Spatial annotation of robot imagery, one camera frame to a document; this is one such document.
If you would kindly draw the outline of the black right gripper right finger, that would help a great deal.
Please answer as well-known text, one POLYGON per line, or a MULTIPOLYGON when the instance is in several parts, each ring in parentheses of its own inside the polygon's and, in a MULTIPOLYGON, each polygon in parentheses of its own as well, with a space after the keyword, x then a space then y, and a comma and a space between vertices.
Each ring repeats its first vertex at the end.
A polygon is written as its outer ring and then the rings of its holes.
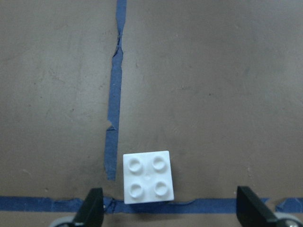
POLYGON ((237 187, 237 219, 242 227, 281 227, 274 213, 248 186, 237 187))

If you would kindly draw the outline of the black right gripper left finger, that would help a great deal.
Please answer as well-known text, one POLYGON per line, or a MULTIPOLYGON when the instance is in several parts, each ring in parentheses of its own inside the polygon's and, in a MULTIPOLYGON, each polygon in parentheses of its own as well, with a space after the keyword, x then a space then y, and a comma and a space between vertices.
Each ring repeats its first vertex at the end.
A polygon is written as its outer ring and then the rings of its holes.
POLYGON ((71 222, 72 227, 101 227, 104 220, 102 188, 89 191, 83 204, 71 222))

